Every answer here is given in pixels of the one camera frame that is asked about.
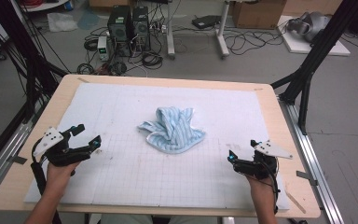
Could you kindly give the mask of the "thin wooden stick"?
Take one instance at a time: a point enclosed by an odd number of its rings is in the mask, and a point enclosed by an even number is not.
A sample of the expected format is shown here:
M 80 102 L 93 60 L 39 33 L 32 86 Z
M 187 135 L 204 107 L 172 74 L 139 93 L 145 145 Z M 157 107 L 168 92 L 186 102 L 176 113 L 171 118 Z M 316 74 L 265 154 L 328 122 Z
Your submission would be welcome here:
M 288 191 L 286 191 L 287 198 L 296 206 L 296 208 L 303 214 L 306 214 L 306 209 L 299 203 L 299 201 Z

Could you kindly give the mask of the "black frame stand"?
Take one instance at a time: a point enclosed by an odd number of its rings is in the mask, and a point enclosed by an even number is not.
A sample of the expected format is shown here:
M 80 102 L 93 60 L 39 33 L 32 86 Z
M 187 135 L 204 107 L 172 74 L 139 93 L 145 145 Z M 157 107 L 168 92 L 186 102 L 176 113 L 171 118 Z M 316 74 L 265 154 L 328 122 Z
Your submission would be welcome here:
M 50 99 L 57 90 L 59 82 L 56 77 L 64 77 L 69 72 L 50 63 L 38 50 L 10 0 L 0 0 L 0 24 L 16 52 L 3 42 L 2 36 L 0 44 L 13 62 L 18 75 L 26 79 L 26 103 L 21 111 L 24 113 L 24 119 L 29 120 L 35 114 L 36 102 L 39 99 Z
M 297 96 L 301 95 L 297 126 L 304 135 L 307 135 L 306 121 L 313 75 L 357 14 L 358 0 L 342 0 L 304 62 L 294 73 L 271 84 L 273 89 L 287 84 L 286 90 L 279 95 L 279 99 L 287 105 L 294 105 Z

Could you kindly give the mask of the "aluminium rail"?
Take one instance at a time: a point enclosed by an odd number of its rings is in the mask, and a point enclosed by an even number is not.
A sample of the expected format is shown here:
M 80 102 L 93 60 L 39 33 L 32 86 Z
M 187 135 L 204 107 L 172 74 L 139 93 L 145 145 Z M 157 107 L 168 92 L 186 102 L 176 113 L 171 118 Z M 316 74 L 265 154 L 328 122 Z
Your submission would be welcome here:
M 316 198 L 320 210 L 327 218 L 329 224 L 344 224 L 342 215 L 338 209 L 337 203 L 328 186 L 324 176 L 324 171 L 318 161 L 314 148 L 307 134 L 303 134 L 297 122 L 299 113 L 294 105 L 288 105 L 280 102 L 286 122 L 294 132 L 295 142 L 298 144 L 300 159 L 305 162 L 307 175 L 310 184 L 316 190 Z
M 6 135 L 0 145 L 0 180 L 13 162 L 7 159 L 10 156 L 19 156 L 22 146 L 31 133 L 34 125 L 32 122 L 21 122 L 12 133 Z

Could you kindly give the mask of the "person's left hand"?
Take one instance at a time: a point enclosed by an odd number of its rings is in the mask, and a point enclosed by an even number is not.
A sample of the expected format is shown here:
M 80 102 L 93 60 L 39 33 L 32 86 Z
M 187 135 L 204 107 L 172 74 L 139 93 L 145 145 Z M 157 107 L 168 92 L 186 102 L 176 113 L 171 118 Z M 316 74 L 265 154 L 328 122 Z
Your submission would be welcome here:
M 72 172 L 78 165 L 79 162 L 76 162 L 67 166 L 59 167 L 50 162 L 48 164 L 47 171 L 47 185 L 43 196 L 59 201 L 64 195 L 70 177 L 72 176 Z

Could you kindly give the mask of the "white foam mat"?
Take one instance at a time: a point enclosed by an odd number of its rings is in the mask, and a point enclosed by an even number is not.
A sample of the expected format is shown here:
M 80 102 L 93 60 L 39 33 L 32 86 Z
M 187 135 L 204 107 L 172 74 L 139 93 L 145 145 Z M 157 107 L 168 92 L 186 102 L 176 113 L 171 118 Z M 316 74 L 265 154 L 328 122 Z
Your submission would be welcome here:
M 147 143 L 145 121 L 160 107 L 193 109 L 192 127 L 205 138 L 180 154 Z M 83 147 L 95 136 L 102 145 L 77 168 L 64 203 L 185 207 L 253 208 L 249 185 L 227 156 L 251 160 L 252 141 L 268 140 L 261 102 L 253 91 L 228 91 L 118 84 L 81 84 L 58 126 L 82 124 L 71 138 Z

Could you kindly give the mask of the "large cardboard box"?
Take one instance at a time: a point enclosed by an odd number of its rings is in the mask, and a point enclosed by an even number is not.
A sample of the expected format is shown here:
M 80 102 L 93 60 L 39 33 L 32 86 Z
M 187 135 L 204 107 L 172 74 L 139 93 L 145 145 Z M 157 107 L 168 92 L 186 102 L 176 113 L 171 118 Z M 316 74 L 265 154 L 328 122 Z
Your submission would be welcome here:
M 275 29 L 287 0 L 255 0 L 236 2 L 233 22 L 241 29 Z

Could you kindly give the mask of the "clear plastic bag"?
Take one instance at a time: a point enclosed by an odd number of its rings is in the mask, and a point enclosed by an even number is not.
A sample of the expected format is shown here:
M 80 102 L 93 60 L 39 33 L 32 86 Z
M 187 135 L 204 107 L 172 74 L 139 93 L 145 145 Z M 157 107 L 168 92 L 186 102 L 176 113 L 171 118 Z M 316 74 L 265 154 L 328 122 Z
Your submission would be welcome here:
M 69 32 L 77 29 L 77 24 L 71 15 L 62 13 L 48 14 L 48 27 L 53 33 Z

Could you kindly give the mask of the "grey headset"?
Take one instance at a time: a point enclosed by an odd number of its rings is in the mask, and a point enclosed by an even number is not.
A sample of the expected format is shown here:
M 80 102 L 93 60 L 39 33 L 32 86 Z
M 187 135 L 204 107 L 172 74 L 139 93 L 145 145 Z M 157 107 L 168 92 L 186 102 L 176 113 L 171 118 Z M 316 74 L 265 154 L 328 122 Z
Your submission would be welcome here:
M 311 43 L 329 22 L 330 19 L 321 12 L 305 12 L 300 17 L 291 19 L 286 26 L 286 30 L 295 31 Z

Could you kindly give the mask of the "white desk leg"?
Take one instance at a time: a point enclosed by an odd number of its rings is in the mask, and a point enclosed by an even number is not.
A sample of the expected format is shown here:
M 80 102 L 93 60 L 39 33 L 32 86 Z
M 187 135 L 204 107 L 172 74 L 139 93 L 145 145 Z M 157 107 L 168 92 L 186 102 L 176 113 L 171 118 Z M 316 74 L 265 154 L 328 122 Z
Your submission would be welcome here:
M 167 52 L 170 59 L 175 59 L 175 48 L 174 48 L 174 41 L 173 41 L 173 33 L 172 33 L 172 0 L 167 0 Z
M 225 30 L 226 21 L 227 21 L 228 10 L 229 10 L 229 1 L 224 0 L 219 28 L 216 30 L 216 38 L 217 38 L 219 47 L 221 49 L 222 58 L 226 58 L 229 55 L 227 43 L 224 38 L 224 30 Z

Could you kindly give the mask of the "slim black computer tower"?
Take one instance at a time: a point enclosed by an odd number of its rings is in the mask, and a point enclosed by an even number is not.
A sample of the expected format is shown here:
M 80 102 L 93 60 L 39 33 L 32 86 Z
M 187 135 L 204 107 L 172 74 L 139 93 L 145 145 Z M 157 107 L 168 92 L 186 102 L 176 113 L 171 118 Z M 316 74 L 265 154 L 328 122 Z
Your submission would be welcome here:
M 148 7 L 135 7 L 132 11 L 134 44 L 139 51 L 150 51 Z

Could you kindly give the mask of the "flat black device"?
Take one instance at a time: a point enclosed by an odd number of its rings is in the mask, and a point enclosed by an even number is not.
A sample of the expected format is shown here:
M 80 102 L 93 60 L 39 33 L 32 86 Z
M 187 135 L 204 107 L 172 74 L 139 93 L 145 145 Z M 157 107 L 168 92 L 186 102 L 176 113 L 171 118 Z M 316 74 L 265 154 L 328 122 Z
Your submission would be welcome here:
M 205 29 L 209 27 L 213 27 L 218 24 L 221 20 L 220 16 L 208 15 L 196 18 L 192 21 L 192 24 L 198 29 Z

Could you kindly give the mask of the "light blue striped towel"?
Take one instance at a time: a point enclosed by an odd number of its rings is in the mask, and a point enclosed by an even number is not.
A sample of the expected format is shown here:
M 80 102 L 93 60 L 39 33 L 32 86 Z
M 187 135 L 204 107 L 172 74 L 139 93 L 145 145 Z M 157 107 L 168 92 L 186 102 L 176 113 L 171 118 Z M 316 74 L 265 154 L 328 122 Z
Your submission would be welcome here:
M 167 154 L 180 154 L 200 143 L 206 132 L 191 125 L 193 108 L 159 107 L 156 119 L 141 123 L 138 128 L 148 131 L 146 142 Z

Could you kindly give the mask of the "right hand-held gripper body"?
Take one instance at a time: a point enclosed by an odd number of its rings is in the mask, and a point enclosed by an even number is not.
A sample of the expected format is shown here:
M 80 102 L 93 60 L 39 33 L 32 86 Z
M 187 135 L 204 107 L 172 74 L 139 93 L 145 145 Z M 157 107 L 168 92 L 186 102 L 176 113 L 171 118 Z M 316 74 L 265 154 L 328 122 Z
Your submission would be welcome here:
M 254 176 L 257 179 L 264 179 L 270 175 L 275 176 L 278 172 L 278 159 L 291 160 L 293 155 L 272 143 L 270 140 L 260 142 L 254 149 L 254 156 L 251 161 L 239 159 L 238 165 L 232 165 L 233 170 L 241 175 Z

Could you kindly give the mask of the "grey tape strip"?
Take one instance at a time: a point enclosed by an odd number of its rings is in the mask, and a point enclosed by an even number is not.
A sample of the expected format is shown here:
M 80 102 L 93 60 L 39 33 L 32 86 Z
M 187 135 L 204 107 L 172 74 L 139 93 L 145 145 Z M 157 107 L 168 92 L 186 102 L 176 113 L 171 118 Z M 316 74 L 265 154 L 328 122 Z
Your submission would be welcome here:
M 310 182 L 310 185 L 311 186 L 318 186 L 319 183 L 318 183 L 318 180 L 313 178 L 312 175 L 308 174 L 308 173 L 305 173 L 305 172 L 301 172 L 301 171 L 297 171 L 296 172 L 296 175 L 300 178 L 304 178 L 304 179 L 307 179 L 309 182 Z

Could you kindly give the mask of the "grey bench power supply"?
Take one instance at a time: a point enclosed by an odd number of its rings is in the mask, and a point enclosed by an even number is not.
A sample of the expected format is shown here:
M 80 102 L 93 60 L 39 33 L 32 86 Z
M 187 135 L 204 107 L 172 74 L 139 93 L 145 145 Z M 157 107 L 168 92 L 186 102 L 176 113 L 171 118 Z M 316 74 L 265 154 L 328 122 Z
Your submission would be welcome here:
M 109 59 L 109 50 L 106 36 L 100 36 L 98 38 L 97 50 L 99 53 L 100 60 L 106 62 Z

